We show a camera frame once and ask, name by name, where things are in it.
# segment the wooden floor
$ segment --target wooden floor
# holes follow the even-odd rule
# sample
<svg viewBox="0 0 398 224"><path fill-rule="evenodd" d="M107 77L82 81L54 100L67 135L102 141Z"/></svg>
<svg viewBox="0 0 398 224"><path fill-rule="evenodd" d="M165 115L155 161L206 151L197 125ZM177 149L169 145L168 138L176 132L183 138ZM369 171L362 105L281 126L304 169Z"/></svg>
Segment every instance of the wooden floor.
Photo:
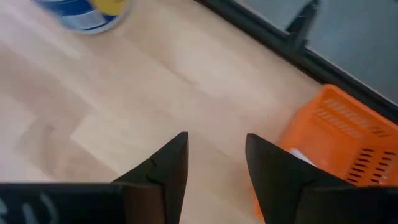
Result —
<svg viewBox="0 0 398 224"><path fill-rule="evenodd" d="M108 182L189 131L189 224L258 222L246 133L276 142L320 89L192 0L134 0L100 35L3 0L0 67L0 181Z"/></svg>

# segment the black object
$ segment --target black object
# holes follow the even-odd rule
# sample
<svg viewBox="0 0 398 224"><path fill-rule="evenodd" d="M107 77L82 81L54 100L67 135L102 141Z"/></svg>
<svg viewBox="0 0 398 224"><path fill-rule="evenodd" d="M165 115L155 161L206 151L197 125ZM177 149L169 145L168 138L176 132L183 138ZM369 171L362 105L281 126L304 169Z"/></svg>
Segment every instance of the black object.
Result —
<svg viewBox="0 0 398 224"><path fill-rule="evenodd" d="M0 184L0 224L177 224L188 175L180 133L110 184Z"/></svg>
<svg viewBox="0 0 398 224"><path fill-rule="evenodd" d="M395 45L389 45L386 47L385 41L391 43L394 39L394 35L390 35L388 39L384 38L387 36L388 32L395 34L396 31L388 29L391 27L391 23L393 23L394 19L391 19L393 15L388 17L390 19L389 26L384 26L383 24L376 24L373 20L376 20L376 15L373 9L362 9L362 5L365 2L359 1L354 4L351 2L348 4L347 1L340 1L338 6L334 4L336 1L310 1L302 6L303 1L299 0L258 0L255 6L252 7L261 7L261 4L266 4L266 6L270 6L269 8L264 8L266 12L263 12L261 15L258 13L254 13L248 7L246 7L247 2L254 2L255 0L196 0L211 10L215 11L220 16L224 17L230 23L236 25L241 30L245 31L247 34L251 35L253 38L258 40L260 43L266 45L283 58L288 60L290 63L297 66L299 69L303 70L305 73L310 75L312 78L316 79L320 83L331 83L342 90L355 97L368 107L377 111L382 116L387 119L398 124L398 91L396 90L395 83L397 80L395 79L395 65L398 65L397 57L395 54L398 52L396 50ZM328 4L336 7L333 8L335 11L329 12L327 16L328 18L324 18L324 14L320 15L319 8L322 7L323 3L327 2ZM380 1L366 1L366 4L369 5L381 5L384 4ZM331 33L337 34L341 32L340 27L332 26L333 21L342 19L339 18L338 12L341 12L342 9L345 9L346 6L350 6L349 10L344 10L346 14L350 14L353 9L357 9L356 13L360 16L357 16L358 23L364 23L363 26L371 26L370 30L365 33L365 28L361 29L361 33L354 33L355 39L346 40L344 42L343 49L341 50L341 54L332 54L330 53L330 49L335 50L340 47L342 44L341 41L336 37L331 45L331 42L323 42L325 39L323 33L328 28L334 28L333 31L329 31L328 35L331 36ZM392 1L386 6L389 10L389 14L394 12L392 5ZM289 10L285 10L287 14L283 14L281 11L283 9L289 8ZM380 21L388 21L386 18L380 19L379 15L383 15L383 10L377 8L377 19ZM270 16L277 18L276 21L270 21L268 19L263 18L264 13L269 14ZM322 24L316 24L317 18L321 17ZM287 26L283 26L285 24L285 20L289 18L293 18L290 24ZM356 24L350 24L350 27L346 30L354 30L354 27L358 27ZM383 35L379 35L377 30L383 31ZM345 38L349 38L350 36L354 36L354 34L345 34ZM370 38L370 36L378 38L378 42L374 42L375 38ZM363 45L359 45L358 47L352 47L349 49L349 46L353 46L355 43L362 43ZM379 50L377 47L383 46L383 50ZM363 53L363 50L367 48L370 53ZM358 51L357 58L352 60L353 57L349 59L345 59L347 55L347 51ZM386 63L381 62L381 55L383 56ZM364 57L363 55L367 55L366 58L360 60L359 58ZM373 57L374 61L369 62L369 58ZM336 62L330 62L329 59L337 60ZM346 70L343 70L347 67L347 70L352 71L353 75L350 75Z"/></svg>
<svg viewBox="0 0 398 224"><path fill-rule="evenodd" d="M398 223L398 188L357 188L255 134L246 159L267 224Z"/></svg>

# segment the orange plastic crate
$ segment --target orange plastic crate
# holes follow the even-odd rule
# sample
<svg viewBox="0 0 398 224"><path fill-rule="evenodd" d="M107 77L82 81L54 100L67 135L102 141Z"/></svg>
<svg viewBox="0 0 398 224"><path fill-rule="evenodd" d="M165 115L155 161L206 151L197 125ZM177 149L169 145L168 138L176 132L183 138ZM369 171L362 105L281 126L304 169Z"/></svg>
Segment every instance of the orange plastic crate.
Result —
<svg viewBox="0 0 398 224"><path fill-rule="evenodd" d="M398 185L398 126L333 85L297 112L278 145L354 185Z"/></svg>

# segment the blue can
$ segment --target blue can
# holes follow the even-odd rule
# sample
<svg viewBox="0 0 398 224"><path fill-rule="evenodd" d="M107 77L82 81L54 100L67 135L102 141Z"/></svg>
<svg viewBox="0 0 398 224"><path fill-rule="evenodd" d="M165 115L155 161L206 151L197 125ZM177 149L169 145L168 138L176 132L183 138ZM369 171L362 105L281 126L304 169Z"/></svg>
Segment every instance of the blue can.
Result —
<svg viewBox="0 0 398 224"><path fill-rule="evenodd" d="M131 0L33 0L67 29L96 34L114 27Z"/></svg>

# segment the orange basket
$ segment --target orange basket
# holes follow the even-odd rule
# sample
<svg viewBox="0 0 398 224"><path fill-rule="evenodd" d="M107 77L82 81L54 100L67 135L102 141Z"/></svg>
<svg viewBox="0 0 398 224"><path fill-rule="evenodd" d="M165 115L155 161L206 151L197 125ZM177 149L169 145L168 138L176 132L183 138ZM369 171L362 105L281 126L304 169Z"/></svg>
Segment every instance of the orange basket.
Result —
<svg viewBox="0 0 398 224"><path fill-rule="evenodd" d="M398 126L333 85L297 112L278 145L354 185L398 185ZM262 218L257 199L255 208Z"/></svg>

